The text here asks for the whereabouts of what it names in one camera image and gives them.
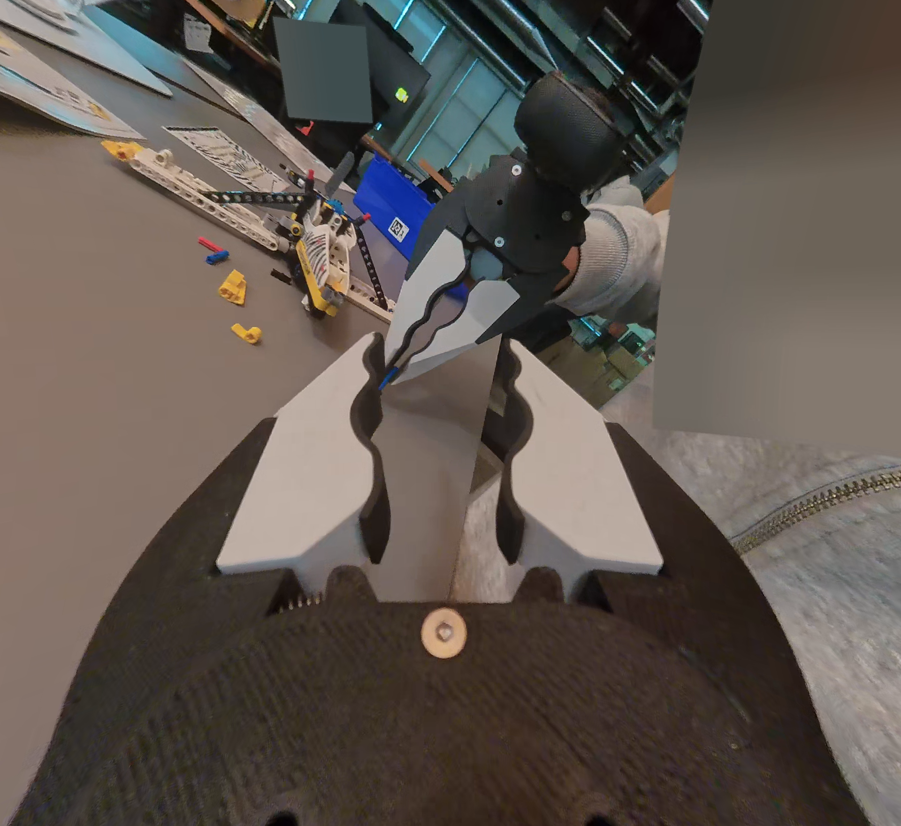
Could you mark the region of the blue plastic bin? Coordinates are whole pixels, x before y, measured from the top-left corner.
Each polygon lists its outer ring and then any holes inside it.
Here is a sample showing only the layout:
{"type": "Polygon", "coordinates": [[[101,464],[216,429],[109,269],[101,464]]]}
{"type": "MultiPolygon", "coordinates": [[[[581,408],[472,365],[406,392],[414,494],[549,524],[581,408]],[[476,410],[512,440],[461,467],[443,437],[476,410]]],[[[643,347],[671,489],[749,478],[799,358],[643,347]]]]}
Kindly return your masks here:
{"type": "Polygon", "coordinates": [[[422,224],[436,205],[393,164],[375,155],[356,190],[357,209],[409,261],[422,224]]]}

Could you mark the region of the open instruction booklet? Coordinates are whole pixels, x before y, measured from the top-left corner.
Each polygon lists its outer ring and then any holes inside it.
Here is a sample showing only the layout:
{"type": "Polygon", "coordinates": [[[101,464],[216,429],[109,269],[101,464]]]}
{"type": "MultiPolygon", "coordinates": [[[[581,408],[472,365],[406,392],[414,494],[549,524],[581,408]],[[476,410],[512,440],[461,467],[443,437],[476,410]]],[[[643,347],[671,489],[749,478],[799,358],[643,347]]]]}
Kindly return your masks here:
{"type": "Polygon", "coordinates": [[[140,142],[144,136],[1,32],[1,95],[81,134],[140,142]]]}

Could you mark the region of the zebra sticker sheet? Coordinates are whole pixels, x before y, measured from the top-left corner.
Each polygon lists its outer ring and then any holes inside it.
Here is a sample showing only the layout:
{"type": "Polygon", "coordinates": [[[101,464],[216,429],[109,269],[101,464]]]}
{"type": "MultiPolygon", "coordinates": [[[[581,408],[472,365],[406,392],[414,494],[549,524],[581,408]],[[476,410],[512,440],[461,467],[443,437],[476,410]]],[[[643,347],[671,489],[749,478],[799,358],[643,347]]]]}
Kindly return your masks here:
{"type": "Polygon", "coordinates": [[[294,187],[219,128],[165,126],[163,131],[219,168],[245,189],[283,193],[294,187]]]}

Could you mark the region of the cardboard boxes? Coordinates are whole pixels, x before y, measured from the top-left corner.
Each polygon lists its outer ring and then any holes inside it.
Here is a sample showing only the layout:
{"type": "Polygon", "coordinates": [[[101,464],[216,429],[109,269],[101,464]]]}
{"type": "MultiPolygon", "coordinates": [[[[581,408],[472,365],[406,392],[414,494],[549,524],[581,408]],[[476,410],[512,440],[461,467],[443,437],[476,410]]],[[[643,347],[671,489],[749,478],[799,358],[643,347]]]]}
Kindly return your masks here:
{"type": "Polygon", "coordinates": [[[570,321],[568,330],[537,356],[596,409],[634,381],[654,358],[654,332],[639,325],[614,324],[593,315],[570,321]]]}

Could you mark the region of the person's right forearm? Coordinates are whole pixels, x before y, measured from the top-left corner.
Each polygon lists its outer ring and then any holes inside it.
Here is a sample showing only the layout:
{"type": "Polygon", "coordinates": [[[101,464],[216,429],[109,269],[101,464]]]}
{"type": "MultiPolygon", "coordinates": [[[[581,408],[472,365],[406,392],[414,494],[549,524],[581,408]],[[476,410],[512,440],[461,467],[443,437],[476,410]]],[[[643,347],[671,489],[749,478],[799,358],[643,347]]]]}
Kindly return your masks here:
{"type": "Polygon", "coordinates": [[[585,240],[553,302],[576,316],[656,330],[669,210],[648,212],[626,176],[587,195],[583,205],[585,240]]]}

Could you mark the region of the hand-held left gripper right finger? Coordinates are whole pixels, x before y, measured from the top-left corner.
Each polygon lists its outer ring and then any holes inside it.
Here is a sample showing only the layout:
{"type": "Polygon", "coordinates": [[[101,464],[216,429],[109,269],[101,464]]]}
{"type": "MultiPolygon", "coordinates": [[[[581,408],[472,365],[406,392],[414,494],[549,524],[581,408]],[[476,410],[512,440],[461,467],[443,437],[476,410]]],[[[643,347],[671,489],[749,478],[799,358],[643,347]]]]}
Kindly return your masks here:
{"type": "Polygon", "coordinates": [[[496,541],[509,593],[538,568],[556,573],[567,602],[595,572],[659,575],[660,550],[603,416],[518,341],[502,341],[497,374],[496,541]]]}

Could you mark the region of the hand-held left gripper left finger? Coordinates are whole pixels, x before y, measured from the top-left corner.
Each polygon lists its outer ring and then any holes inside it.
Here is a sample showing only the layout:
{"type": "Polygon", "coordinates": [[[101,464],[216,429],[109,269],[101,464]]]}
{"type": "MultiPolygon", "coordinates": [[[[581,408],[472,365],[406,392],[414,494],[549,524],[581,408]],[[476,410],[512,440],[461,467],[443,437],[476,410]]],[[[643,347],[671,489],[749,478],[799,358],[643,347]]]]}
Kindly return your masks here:
{"type": "Polygon", "coordinates": [[[384,338],[367,334],[278,410],[219,572],[289,569],[324,587],[336,568],[381,563],[391,512],[373,436],[385,374],[384,338]]]}

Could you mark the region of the silver monitor stand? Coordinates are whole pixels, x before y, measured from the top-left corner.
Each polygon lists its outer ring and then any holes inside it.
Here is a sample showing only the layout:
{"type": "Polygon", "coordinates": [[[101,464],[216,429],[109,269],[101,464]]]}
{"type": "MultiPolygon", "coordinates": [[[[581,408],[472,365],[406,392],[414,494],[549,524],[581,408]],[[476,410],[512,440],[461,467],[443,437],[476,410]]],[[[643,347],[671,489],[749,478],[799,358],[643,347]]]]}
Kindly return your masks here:
{"type": "Polygon", "coordinates": [[[172,96],[165,83],[63,0],[1,0],[1,22],[158,95],[172,96]]]}

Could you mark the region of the printed paper sheet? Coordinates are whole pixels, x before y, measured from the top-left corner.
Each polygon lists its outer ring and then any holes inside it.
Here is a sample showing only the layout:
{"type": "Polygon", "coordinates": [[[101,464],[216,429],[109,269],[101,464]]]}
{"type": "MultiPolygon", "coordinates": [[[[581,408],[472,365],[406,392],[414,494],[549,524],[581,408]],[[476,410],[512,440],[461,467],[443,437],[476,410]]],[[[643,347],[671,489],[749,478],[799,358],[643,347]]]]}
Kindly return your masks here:
{"type": "Polygon", "coordinates": [[[212,89],[228,106],[230,106],[241,118],[247,121],[270,144],[276,147],[286,157],[294,168],[300,172],[312,170],[316,179],[327,182],[332,179],[332,169],[327,167],[320,159],[314,156],[292,134],[287,131],[276,118],[265,110],[255,100],[244,95],[241,91],[233,89],[227,83],[213,76],[206,70],[198,67],[192,61],[182,59],[198,77],[200,77],[210,89],[212,89]]]}

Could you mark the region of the zebra striped lego plane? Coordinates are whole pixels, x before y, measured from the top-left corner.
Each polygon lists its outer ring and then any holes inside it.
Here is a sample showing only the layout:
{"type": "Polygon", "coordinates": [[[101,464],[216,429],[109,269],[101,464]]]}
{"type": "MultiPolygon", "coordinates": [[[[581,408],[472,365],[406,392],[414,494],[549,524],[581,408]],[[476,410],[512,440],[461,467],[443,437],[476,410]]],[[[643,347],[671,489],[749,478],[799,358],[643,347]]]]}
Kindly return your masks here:
{"type": "Polygon", "coordinates": [[[353,215],[338,199],[338,179],[322,182],[311,169],[281,164],[294,186],[288,192],[216,189],[179,166],[171,150],[109,140],[102,147],[206,219],[280,258],[311,316],[333,317],[352,303],[391,322],[395,302],[381,287],[363,233],[368,215],[353,215]]]}

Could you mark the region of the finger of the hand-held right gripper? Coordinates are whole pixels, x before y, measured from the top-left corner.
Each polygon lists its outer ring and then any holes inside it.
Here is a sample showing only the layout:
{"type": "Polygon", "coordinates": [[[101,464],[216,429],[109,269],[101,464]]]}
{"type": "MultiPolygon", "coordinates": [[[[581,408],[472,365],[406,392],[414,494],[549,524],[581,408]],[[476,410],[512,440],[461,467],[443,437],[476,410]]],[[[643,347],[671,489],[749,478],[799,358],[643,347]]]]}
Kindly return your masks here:
{"type": "Polygon", "coordinates": [[[448,288],[461,283],[467,273],[467,257],[462,240],[450,230],[443,230],[402,284],[389,333],[386,338],[386,382],[405,382],[454,359],[470,349],[456,335],[458,319],[436,330],[429,342],[409,354],[412,338],[434,311],[434,305],[448,288]]]}
{"type": "Polygon", "coordinates": [[[505,280],[481,280],[463,301],[438,286],[403,282],[390,327],[390,381],[417,379],[474,349],[520,299],[505,280]]]}

